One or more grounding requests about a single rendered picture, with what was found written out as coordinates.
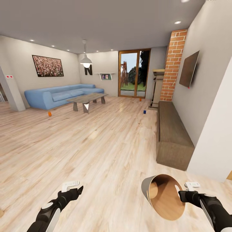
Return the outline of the trash can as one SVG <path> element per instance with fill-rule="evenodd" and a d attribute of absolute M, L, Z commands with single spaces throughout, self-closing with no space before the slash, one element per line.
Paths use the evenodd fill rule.
<path fill-rule="evenodd" d="M 186 203 L 180 200 L 175 185 L 183 191 L 178 181 L 168 174 L 145 178 L 141 184 L 141 190 L 148 202 L 167 221 L 178 220 L 185 211 Z"/>

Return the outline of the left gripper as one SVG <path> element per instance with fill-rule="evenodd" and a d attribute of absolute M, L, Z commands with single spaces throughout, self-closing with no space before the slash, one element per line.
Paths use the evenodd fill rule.
<path fill-rule="evenodd" d="M 83 186 L 80 187 L 79 189 L 77 189 L 77 188 L 70 189 L 67 192 L 59 191 L 58 192 L 58 197 L 64 197 L 65 200 L 66 200 L 66 206 L 67 206 L 67 204 L 70 201 L 77 200 L 77 198 L 79 197 L 79 195 L 82 194 L 82 190 L 83 190 Z"/>

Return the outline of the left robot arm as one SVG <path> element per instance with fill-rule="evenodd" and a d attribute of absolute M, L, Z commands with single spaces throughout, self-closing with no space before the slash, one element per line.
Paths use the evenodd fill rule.
<path fill-rule="evenodd" d="M 36 221 L 29 227 L 27 232 L 53 232 L 60 212 L 67 206 L 70 201 L 77 200 L 79 195 L 82 194 L 83 186 L 79 189 L 68 187 L 77 186 L 80 181 L 64 182 L 62 190 L 58 192 L 57 199 L 53 199 L 45 204 L 39 211 Z"/>

